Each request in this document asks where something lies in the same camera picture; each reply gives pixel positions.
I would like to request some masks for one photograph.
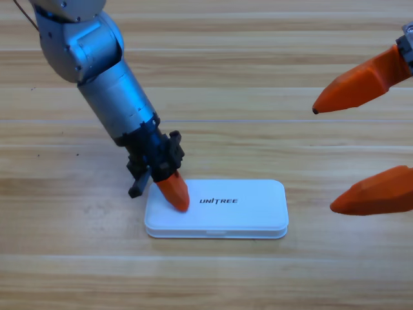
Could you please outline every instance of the unitree logo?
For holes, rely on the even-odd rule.
[[[199,203],[215,203],[216,205],[219,203],[238,203],[238,199],[201,199]]]

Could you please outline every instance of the wood grain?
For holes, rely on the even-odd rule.
[[[108,1],[161,130],[183,135],[183,176],[286,188],[283,239],[199,241],[148,237],[125,150],[0,0],[0,309],[412,309],[413,213],[329,209],[358,180],[413,167],[411,80],[357,109],[311,112],[331,80],[401,36],[412,9]]]

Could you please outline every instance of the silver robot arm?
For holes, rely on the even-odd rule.
[[[77,84],[116,145],[129,152],[127,167],[136,179],[129,195],[142,195],[151,176],[172,205],[187,210],[187,187],[177,171],[185,155],[181,135],[158,129],[159,116],[124,59],[121,32],[103,12],[106,1],[29,1],[48,63]]]

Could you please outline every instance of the white box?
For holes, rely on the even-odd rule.
[[[189,210],[179,212],[151,184],[145,226],[155,238],[277,239],[287,233],[284,186],[275,180],[186,180]]]

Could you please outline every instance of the orange fingertip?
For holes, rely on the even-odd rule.
[[[412,74],[397,45],[337,77],[317,98],[313,113],[359,107]]]
[[[397,166],[353,185],[330,206],[336,213],[372,215],[413,209],[413,169]]]
[[[156,185],[171,205],[181,212],[187,212],[190,201],[188,187],[178,171]]]

